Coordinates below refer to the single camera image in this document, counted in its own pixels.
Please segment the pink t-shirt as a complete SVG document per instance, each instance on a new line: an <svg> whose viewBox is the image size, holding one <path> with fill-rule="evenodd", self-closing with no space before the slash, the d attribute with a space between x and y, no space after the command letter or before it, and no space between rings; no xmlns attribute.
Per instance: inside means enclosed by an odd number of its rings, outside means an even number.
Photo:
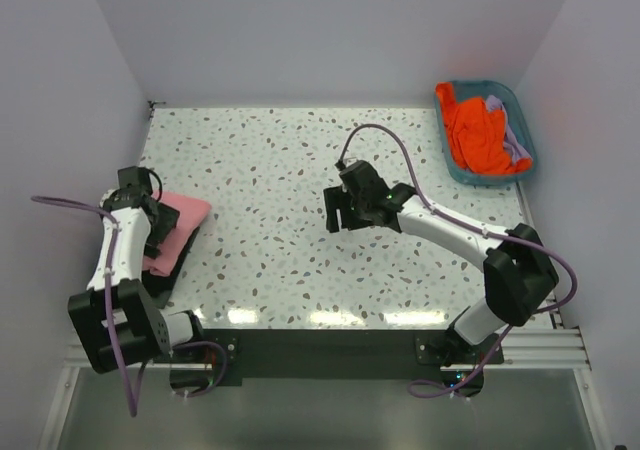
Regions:
<svg viewBox="0 0 640 450"><path fill-rule="evenodd" d="M160 255L156 258L145 256L142 270L149 271L152 275L168 277L176 268L180 254L186 249L189 237L205 220L212 206L204 200L173 192L164 193L160 202L177 210L180 215L176 227L160 244Z"/></svg>

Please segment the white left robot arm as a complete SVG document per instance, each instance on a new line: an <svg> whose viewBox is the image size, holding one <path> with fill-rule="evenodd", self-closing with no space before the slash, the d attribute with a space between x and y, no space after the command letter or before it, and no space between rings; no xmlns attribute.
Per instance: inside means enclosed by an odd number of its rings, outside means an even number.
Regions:
<svg viewBox="0 0 640 450"><path fill-rule="evenodd" d="M192 311L161 311L210 207L164 191L155 171L132 166L119 170L117 188L99 208L99 260L67 309L92 368L104 374L202 338Z"/></svg>

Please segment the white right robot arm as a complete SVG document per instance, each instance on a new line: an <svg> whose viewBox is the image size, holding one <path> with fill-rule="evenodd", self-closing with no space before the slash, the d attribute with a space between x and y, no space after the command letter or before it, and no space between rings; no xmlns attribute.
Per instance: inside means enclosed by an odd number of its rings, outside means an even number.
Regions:
<svg viewBox="0 0 640 450"><path fill-rule="evenodd" d="M331 233L384 227L435 243L483 274L484 296L450 325L453 338L477 346L502 327L523 326L559 282L537 232L488 225L428 203L418 189L387 185L362 160L339 171L341 184L323 190Z"/></svg>

